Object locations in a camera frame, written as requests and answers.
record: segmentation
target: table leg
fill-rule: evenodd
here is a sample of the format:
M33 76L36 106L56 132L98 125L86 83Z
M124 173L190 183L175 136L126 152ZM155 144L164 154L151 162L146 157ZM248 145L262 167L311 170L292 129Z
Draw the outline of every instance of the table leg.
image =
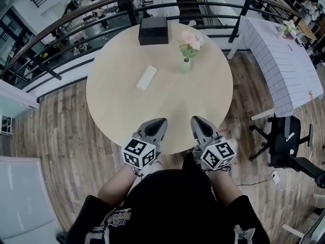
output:
M267 110L267 111L264 111L264 112L262 112L262 113L260 113L260 114L257 114L257 115L255 115L255 116L252 116L251 119L252 119L252 121L254 121L254 120L260 119L260 118L262 118L262 117L271 116L271 115L273 115L274 113L275 113L275 109L272 108L272 109L269 109L269 110Z
M325 199L325 195L321 195L321 194L313 194L313 197L317 199Z
M300 33L298 34L298 38L301 39L302 36L304 36L304 34L303 34L303 32L300 32Z
M303 238L305 236L304 233L302 233L302 232L300 232L298 230L295 230L295 229L293 229L292 227L290 227L290 226L288 226L286 224L283 224L282 225L282 228L285 229L285 230L287 230L288 232L290 232L290 233L298 236L299 238Z
M268 3L264 3L261 10L265 11L266 6L268 6Z
M243 39L244 39L243 35L242 34L239 35L238 39L233 44L232 49L230 50L230 52L227 55L228 59L232 59L234 57L234 55L235 55L236 51L238 50L239 45L242 43Z

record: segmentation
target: green glass vase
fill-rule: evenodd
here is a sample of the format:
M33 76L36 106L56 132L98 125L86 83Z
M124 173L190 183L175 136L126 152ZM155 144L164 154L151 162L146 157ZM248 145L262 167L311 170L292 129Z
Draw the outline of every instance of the green glass vase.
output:
M191 71L191 60L185 58L181 66L181 73L187 74L190 73L190 71Z

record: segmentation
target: lower floor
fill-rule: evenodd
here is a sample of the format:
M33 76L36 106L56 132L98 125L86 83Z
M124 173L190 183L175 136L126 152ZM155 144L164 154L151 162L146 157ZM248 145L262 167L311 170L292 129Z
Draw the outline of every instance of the lower floor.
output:
M263 142L249 126L255 124L266 133L266 119L252 122L250 117L273 107L263 74L249 52L238 52L229 61L234 81L233 99L219 132L237 148L231 176L238 185L268 180L274 168L268 167L265 152L254 162L249 157ZM318 69L325 82L325 69ZM310 157L323 168L325 153L325 99L316 99L295 110L302 125L301 137L314 125L313 149L300 146L298 156ZM40 108L15 120L11 137L12 156L41 159L47 190L63 229L68 230L87 195L96 195L100 187L121 166L120 147L95 125L87 107L86 81L63 88L41 99ZM185 153L160 156L165 169L180 168ZM302 232L316 203L312 194L321 193L314 181L292 169L278 169L280 188L272 182L240 186L266 229L272 243L296 243L299 239L281 229L282 224Z

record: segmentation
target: black t-shirt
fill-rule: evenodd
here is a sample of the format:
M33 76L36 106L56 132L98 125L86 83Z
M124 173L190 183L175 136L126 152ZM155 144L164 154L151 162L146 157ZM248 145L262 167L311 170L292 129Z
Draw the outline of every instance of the black t-shirt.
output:
M113 244L233 244L235 225L243 230L255 228L254 244L270 243L247 196L237 198L227 208L222 207L216 202L207 178L183 170L158 171L146 176L117 210L88 196L65 244L84 244L88 232L97 236L91 244L105 243L102 228L94 229L102 221L104 228L109 229L106 230L106 235L109 231L109 243Z

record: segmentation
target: black box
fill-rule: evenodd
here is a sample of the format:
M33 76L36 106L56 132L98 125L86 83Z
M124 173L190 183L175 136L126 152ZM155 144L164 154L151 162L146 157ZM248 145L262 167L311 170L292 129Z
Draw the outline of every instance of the black box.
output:
M168 25L165 17L143 18L139 28L140 45L168 44Z

